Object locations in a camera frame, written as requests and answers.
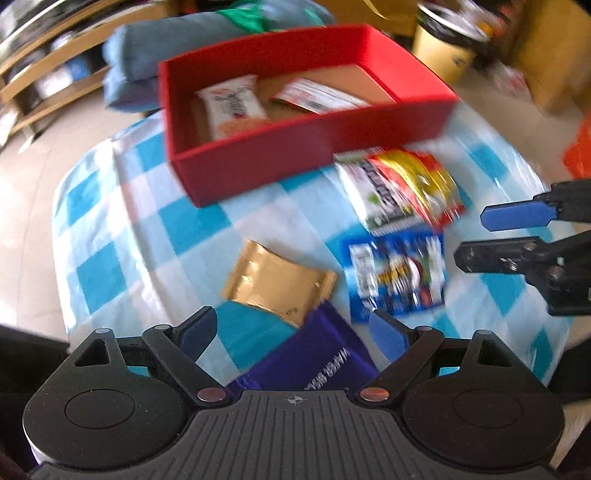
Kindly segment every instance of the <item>white snack wrapper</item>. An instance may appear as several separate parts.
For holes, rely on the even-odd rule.
[[[285,102],[313,113],[352,110],[369,106],[368,102],[353,95],[307,79],[292,80],[273,97],[273,100]]]
[[[245,75],[196,92],[207,110],[213,140],[230,137],[268,122],[255,95],[256,75]]]

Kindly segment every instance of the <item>red box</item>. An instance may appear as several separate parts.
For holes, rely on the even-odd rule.
[[[264,79],[349,64],[396,103],[305,115],[200,144],[195,91],[249,73]],[[168,159],[199,207],[329,165],[336,152],[436,137],[458,101],[431,70],[368,25],[242,37],[164,61],[159,75]]]

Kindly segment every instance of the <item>blue checkered tablecloth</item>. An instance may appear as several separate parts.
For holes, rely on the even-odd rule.
[[[246,239],[304,265],[339,273],[332,296],[350,319],[339,241],[365,231],[332,167],[195,208],[167,164],[160,114],[89,151],[56,191],[53,243],[60,301],[75,346],[97,327],[139,335],[177,325],[204,305],[219,330],[198,363],[226,383],[287,339],[293,329],[271,314],[226,301],[220,292]],[[520,276],[467,275],[453,262],[464,240],[571,235],[571,227],[490,233],[479,221],[486,205],[525,200],[544,190],[522,157],[478,114],[459,105],[437,139],[413,145],[432,152],[460,187],[467,214],[445,233],[446,305],[401,318],[447,336],[496,332],[544,382],[566,342],[570,319],[546,313]],[[356,330],[385,366],[366,325]]]

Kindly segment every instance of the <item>shelf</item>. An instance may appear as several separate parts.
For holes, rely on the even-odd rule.
[[[33,122],[40,120],[46,115],[60,109],[64,105],[77,100],[78,98],[86,95],[87,93],[97,90],[103,85],[103,78],[109,70],[109,67],[104,67],[98,72],[92,75],[78,80],[72,83],[70,86],[57,92],[55,95],[50,96],[47,100],[44,100],[37,105],[28,115],[21,118],[17,124],[12,128],[12,133],[18,132],[19,130],[31,125]]]
[[[52,51],[45,58],[35,62],[25,72],[21,73],[16,79],[0,90],[0,97],[5,103],[8,103],[30,84],[56,67],[59,67],[65,61],[103,43],[111,36],[115,28],[120,25],[145,20],[158,20],[167,16],[168,6],[166,2],[161,1],[146,4],[146,6],[141,9],[132,10],[129,14],[121,15],[120,17],[114,18],[112,21],[98,25],[96,28],[75,37],[61,48]]]
[[[69,30],[74,25],[80,23],[81,21],[91,17],[92,15],[97,14],[101,10],[104,10],[107,7],[111,7],[112,5],[119,4],[124,0],[98,0],[97,2],[89,5],[86,8],[83,8],[80,11],[77,11],[75,14],[69,16],[68,18],[62,20],[57,25],[53,26],[44,34],[40,35],[38,38],[33,40],[32,42],[26,44],[25,46],[19,48],[15,53],[10,55],[5,62],[0,65],[0,75],[4,75],[9,69],[11,69],[19,60],[22,60],[24,57],[29,55],[33,50],[38,49],[44,43],[53,40],[59,34],[64,33],[65,31]]]

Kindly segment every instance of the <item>orange bag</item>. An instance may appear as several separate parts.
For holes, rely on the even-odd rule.
[[[591,114],[583,120],[576,142],[564,152],[563,163],[574,178],[591,178]]]

